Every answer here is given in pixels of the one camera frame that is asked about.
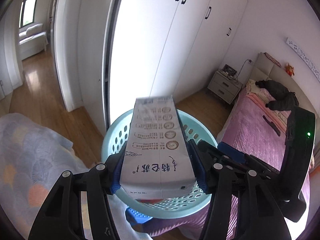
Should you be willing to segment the blue white milk carton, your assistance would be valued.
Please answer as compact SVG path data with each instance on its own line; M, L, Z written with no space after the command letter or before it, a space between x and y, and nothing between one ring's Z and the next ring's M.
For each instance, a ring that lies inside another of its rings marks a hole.
M121 187L133 199L168 199L191 193L195 180L173 97L137 99Z

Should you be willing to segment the white bedside table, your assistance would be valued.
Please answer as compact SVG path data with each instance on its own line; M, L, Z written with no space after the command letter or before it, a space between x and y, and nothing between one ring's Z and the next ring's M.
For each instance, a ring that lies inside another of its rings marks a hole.
M207 87L208 90L213 92L229 105L232 104L241 88L242 83L237 79L232 80L230 77L222 74L219 70L214 73Z

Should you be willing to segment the white wardrobe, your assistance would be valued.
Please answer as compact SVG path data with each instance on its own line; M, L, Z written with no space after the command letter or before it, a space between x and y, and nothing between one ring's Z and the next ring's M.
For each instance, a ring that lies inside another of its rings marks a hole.
M110 120L136 98L187 96L219 65L248 0L120 0L110 65Z

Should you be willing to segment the beige headboard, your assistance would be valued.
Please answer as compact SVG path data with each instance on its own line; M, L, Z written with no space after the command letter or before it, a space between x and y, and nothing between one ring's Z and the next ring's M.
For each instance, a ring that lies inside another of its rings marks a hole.
M310 100L304 94L299 85L291 78L285 70L274 64L267 56L260 52L251 70L249 79L254 81L274 80L284 85L289 91L295 92L299 106L316 116L316 128L319 129L319 115Z

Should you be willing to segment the dark framed window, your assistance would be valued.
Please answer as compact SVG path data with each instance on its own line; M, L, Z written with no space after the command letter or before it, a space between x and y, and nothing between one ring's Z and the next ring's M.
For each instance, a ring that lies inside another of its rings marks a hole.
M35 22L35 9L37 0L23 0L20 9L19 28Z

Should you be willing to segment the pink bed cover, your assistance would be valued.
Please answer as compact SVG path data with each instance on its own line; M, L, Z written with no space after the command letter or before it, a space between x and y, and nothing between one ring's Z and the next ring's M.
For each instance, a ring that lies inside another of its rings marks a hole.
M265 112L243 89L216 141L254 155L279 170L285 153L285 133L277 136L263 115Z

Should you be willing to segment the patterned grey table cloth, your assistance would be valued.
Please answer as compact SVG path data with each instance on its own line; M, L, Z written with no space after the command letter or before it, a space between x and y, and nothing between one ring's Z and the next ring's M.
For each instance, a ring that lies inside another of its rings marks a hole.
M87 168L71 141L24 115L1 117L1 239L148 239L111 193L117 161Z

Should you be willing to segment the pink chips can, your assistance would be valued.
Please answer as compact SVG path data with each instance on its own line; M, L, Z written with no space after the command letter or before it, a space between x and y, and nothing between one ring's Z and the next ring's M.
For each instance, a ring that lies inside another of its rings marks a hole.
M163 201L163 199L138 199L137 201L145 204L156 204Z

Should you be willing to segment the red plush toy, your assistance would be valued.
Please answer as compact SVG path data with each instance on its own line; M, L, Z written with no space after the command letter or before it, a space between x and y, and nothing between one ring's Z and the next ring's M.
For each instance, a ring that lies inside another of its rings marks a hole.
M285 65L285 72L289 75L289 76L294 76L295 73L294 73L294 67L291 66L289 63L287 63Z

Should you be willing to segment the black clothing on bed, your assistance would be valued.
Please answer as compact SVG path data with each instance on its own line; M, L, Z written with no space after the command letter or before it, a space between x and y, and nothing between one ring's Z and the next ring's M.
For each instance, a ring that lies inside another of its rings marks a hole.
M269 101L265 107L272 111L291 111L299 106L295 92L289 91L284 85L273 80L256 81L255 85L266 89L274 100Z

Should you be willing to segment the white bed far room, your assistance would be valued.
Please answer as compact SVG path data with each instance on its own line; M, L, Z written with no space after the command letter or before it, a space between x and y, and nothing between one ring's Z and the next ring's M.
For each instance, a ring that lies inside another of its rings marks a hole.
M41 51L46 51L48 46L47 33L43 24L38 23L19 33L19 50L21 60L34 56Z

